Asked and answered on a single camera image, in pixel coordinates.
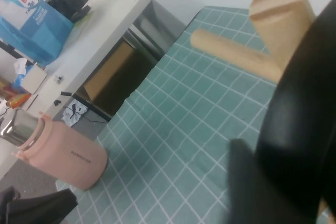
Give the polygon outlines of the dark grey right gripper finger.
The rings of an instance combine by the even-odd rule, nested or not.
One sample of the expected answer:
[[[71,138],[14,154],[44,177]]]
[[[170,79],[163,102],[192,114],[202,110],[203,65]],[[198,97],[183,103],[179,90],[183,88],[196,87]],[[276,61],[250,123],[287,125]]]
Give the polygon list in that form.
[[[229,144],[228,223],[315,223],[321,198],[323,150],[261,139],[255,151]]]

